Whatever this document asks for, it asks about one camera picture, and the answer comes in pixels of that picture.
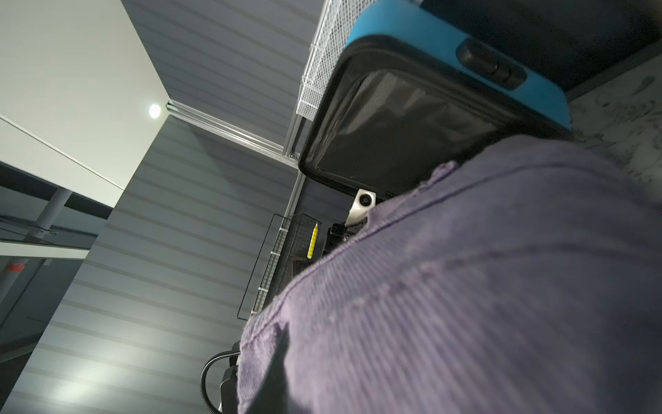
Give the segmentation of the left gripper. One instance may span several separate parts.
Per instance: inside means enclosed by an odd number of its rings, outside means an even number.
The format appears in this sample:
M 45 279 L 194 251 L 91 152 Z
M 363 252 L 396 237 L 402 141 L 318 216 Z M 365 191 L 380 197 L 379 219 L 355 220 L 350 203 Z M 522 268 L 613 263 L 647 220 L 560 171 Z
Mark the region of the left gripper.
M 330 254 L 334 249 L 341 246 L 341 244 L 348 242 L 356 236 L 362 229 L 362 223 L 346 226 L 345 224 L 333 224 L 325 239 L 322 249 L 322 256 Z

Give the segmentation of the purple jeans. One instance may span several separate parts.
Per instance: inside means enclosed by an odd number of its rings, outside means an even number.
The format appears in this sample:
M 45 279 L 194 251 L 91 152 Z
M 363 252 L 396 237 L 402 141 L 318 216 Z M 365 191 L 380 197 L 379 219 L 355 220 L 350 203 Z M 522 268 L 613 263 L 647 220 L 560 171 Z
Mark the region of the purple jeans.
M 658 413 L 661 210 L 514 136 L 437 167 L 241 338 L 241 413 Z

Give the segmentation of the yellow marker pen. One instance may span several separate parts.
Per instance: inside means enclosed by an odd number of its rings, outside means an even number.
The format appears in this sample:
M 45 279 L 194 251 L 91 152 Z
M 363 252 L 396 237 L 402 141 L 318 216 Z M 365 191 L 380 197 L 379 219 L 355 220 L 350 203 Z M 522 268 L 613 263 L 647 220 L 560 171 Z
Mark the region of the yellow marker pen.
M 317 246 L 317 238 L 319 234 L 319 224 L 315 224 L 314 228 L 311 231 L 310 243 L 307 250 L 306 258 L 312 260 L 315 253 L 315 246 Z

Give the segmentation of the blue hard-shell suitcase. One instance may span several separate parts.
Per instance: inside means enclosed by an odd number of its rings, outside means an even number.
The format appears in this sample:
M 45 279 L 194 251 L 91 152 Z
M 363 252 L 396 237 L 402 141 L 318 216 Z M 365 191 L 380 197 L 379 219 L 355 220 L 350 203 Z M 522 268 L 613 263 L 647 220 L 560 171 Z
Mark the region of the blue hard-shell suitcase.
M 376 1 L 336 62 L 299 168 L 383 200 L 509 138 L 571 146 L 568 93 L 660 39 L 658 1 Z

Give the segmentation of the floral table cloth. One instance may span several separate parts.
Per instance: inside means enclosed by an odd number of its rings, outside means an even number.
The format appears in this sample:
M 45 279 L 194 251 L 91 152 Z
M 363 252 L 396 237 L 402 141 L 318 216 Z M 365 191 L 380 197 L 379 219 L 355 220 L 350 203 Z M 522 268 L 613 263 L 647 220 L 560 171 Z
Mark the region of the floral table cloth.
M 661 56 L 570 103 L 579 145 L 603 156 L 661 197 Z

